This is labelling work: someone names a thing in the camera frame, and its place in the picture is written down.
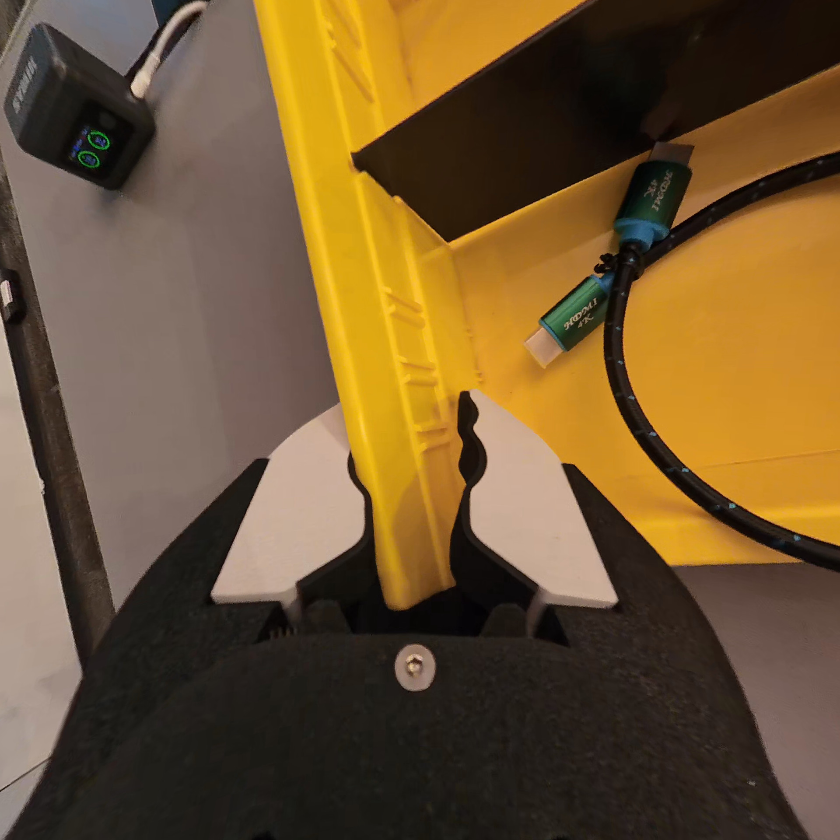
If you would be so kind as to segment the braided HDMI cable green plugs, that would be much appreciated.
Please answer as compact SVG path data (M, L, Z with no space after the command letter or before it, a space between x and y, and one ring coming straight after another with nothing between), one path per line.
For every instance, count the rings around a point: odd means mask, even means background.
M604 323L603 359L613 400L629 433L654 466L685 497L731 530L766 548L836 573L837 545L753 514L708 485L673 453L648 421L634 393L623 342L629 294L648 266L708 227L764 198L837 175L839 153L824 154L759 178L675 225L692 176L693 150L690 144L655 144L633 172L613 221L617 252L601 255L593 272L542 315L536 331L525 342L526 348L546 368Z

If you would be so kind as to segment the black charger with display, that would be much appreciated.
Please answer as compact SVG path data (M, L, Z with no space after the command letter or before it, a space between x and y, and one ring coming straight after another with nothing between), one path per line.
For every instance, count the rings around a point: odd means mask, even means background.
M29 31L3 110L24 152L111 192L155 133L128 79L47 23Z

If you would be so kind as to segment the black bin divider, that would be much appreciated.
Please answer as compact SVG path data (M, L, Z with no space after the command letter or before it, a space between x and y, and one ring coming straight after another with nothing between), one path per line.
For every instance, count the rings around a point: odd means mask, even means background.
M580 2L352 153L450 242L838 65L838 2Z

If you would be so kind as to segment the yellow plastic bin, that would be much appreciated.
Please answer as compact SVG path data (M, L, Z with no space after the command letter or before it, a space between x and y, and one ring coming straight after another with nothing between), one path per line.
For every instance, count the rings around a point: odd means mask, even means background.
M255 2L261 45L375 556L398 610L454 584L465 483L457 404L483 392L575 466L676 565L783 561L689 501L625 427L595 328L547 367L525 342L616 248L643 152L444 240L352 153L580 2ZM681 224L838 152L838 65L672 141ZM838 543L838 174L708 227L633 284L624 353L675 455L722 495Z

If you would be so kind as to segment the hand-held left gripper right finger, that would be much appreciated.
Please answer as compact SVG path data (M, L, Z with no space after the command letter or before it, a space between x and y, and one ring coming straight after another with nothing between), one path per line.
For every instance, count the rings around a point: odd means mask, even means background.
M456 584L487 611L614 607L618 598L564 463L481 391L458 397Z

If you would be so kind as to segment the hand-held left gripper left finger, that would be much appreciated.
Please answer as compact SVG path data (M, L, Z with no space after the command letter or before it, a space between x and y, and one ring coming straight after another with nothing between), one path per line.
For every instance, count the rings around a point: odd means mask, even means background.
M270 455L213 586L213 602L301 605L300 582L363 537L364 507L337 404Z

